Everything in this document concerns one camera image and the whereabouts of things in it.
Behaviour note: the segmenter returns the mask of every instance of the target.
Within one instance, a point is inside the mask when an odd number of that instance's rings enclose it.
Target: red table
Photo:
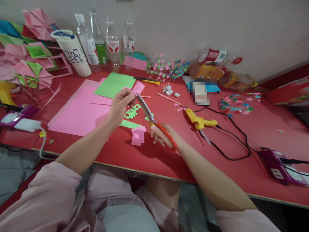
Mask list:
[[[88,79],[100,81],[106,78],[111,70],[102,73],[94,73]],[[131,72],[123,74],[147,77],[144,71],[133,69]],[[77,74],[57,78],[53,82],[53,89],[57,89],[61,83],[61,90],[55,98],[42,110],[36,113],[34,120],[40,120],[43,127],[53,118],[53,116],[63,107],[72,94],[80,87],[85,78]],[[180,93],[177,101],[190,107],[192,110],[199,110],[202,106],[192,104],[187,93],[187,87],[181,78],[170,82],[175,92]],[[298,204],[309,207],[309,188],[302,186],[284,186],[272,179],[266,172],[258,155],[240,161],[229,161],[224,158],[214,146],[208,143],[199,135],[185,111],[178,112],[173,102],[156,94],[161,91],[161,86],[144,83],[145,88],[142,95],[153,96],[145,99],[158,122],[170,124],[191,146],[200,152],[206,159],[224,171],[232,178],[246,193],[251,196],[267,198],[285,203]],[[221,94],[211,96],[211,108],[218,110],[218,99],[231,94],[232,91],[224,89]],[[24,95],[18,95],[14,101],[19,103],[31,103]],[[40,101],[42,107],[47,99]],[[5,109],[0,109],[0,114],[5,114]],[[216,119],[219,125],[227,129],[238,137],[243,135],[226,119],[225,116],[203,110],[197,113],[205,119]],[[191,172],[186,167],[183,159],[164,148],[159,144],[153,144],[149,134],[149,124],[144,119],[145,114],[139,110],[138,115],[132,122],[146,126],[145,143],[139,146],[132,146],[132,132],[130,128],[118,127],[105,144],[96,162],[103,163],[122,169],[141,172],[144,174],[159,177],[177,179],[188,182],[195,182]],[[266,98],[262,97],[261,106],[250,115],[235,116],[235,123],[247,134],[250,146],[256,150],[260,147],[268,147],[285,153],[290,159],[309,160],[309,132],[301,122],[296,119],[286,108],[272,105]],[[208,138],[217,144],[225,154],[231,158],[243,157],[247,154],[246,149],[237,143],[234,138],[218,131],[216,128],[205,128]],[[39,131],[34,133],[25,131],[9,131],[3,128],[0,132],[0,142],[25,149],[40,149],[42,139],[38,139]],[[48,131],[44,150],[60,154],[80,137],[54,131]],[[297,165],[297,169],[309,172],[308,165]]]

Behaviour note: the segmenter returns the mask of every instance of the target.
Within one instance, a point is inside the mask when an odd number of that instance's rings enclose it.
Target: red scissor handle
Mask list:
[[[177,151],[178,147],[177,144],[175,142],[175,140],[173,139],[173,137],[169,134],[169,132],[167,132],[167,130],[160,124],[160,123],[156,123],[156,126],[160,128],[160,130],[166,135],[166,137],[168,138],[169,141],[171,141],[173,147],[169,147],[172,151]]]

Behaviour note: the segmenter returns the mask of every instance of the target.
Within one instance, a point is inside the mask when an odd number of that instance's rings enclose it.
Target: scissor blade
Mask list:
[[[148,106],[144,102],[144,100],[142,99],[141,95],[139,95],[137,93],[136,98],[137,98],[138,102],[141,104],[141,107],[142,107],[143,111],[145,112],[146,116],[148,117],[149,121],[156,124],[156,121],[155,121],[154,117],[152,116],[150,109],[148,108]]]

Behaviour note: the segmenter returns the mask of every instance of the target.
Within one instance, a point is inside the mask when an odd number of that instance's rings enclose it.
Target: black power cord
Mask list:
[[[243,160],[243,159],[249,158],[249,157],[252,155],[251,150],[252,150],[252,151],[255,151],[256,153],[258,153],[258,151],[254,150],[252,147],[249,146],[247,135],[236,125],[236,123],[233,121],[232,118],[230,118],[230,117],[229,117],[227,114],[225,114],[225,113],[215,111],[215,110],[213,110],[212,108],[209,108],[209,107],[204,107],[204,108],[202,108],[202,109],[200,109],[200,110],[198,110],[198,111],[194,111],[194,112],[195,112],[195,113],[196,113],[196,112],[200,112],[200,111],[202,111],[202,110],[204,110],[204,109],[208,109],[208,110],[211,110],[211,111],[213,111],[213,112],[215,112],[215,113],[225,115],[225,116],[228,117],[228,119],[232,122],[232,124],[245,136],[245,142],[243,142],[243,141],[241,141],[236,135],[234,135],[232,132],[223,129],[223,128],[220,127],[219,125],[216,126],[217,128],[219,128],[219,129],[221,129],[221,130],[223,130],[223,131],[226,131],[226,132],[230,133],[231,135],[235,136],[235,138],[236,138],[241,144],[243,144],[243,145],[246,147],[246,149],[248,150],[248,155],[246,155],[245,157],[241,157],[241,158],[238,158],[238,159],[231,159],[231,158],[227,157],[227,156],[224,154],[224,152],[223,152],[215,143],[213,143],[212,141],[210,141],[211,144],[214,145],[215,148],[216,148],[225,158],[227,158],[228,160],[231,160],[231,161],[238,161],[238,160]],[[295,171],[295,170],[293,170],[293,169],[290,169],[289,167],[283,165],[282,163],[280,163],[280,162],[278,162],[278,161],[276,161],[276,160],[274,160],[274,159],[272,159],[272,158],[270,158],[270,157],[268,157],[268,156],[263,156],[263,157],[264,157],[264,158],[267,158],[267,159],[269,159],[269,160],[272,160],[273,162],[276,162],[276,163],[278,163],[279,165],[283,166],[284,168],[289,169],[289,170],[291,170],[291,171],[293,171],[293,172],[295,172],[295,173],[301,174],[301,175],[303,175],[303,176],[309,176],[309,175],[306,175],[306,174],[297,172],[297,171]],[[291,159],[288,159],[288,160],[289,160],[291,163],[306,163],[306,164],[309,164],[309,162],[307,162],[307,161],[302,161],[302,160],[295,160],[295,159],[292,159],[292,160],[291,160]]]

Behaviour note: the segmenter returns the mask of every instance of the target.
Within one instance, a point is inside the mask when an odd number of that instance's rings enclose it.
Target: scissors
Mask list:
[[[142,107],[143,111],[145,112],[146,116],[148,117],[150,126],[156,125],[157,127],[159,127],[160,130],[167,136],[167,138],[169,139],[169,141],[173,145],[173,148],[171,148],[171,147],[169,147],[169,148],[173,151],[177,151],[177,144],[176,144],[175,140],[173,139],[173,137],[168,133],[168,131],[160,123],[155,121],[155,118],[153,117],[153,115],[152,115],[151,111],[149,110],[147,104],[142,99],[141,95],[139,95],[137,93],[136,98],[137,98],[138,102],[141,104],[141,107]]]

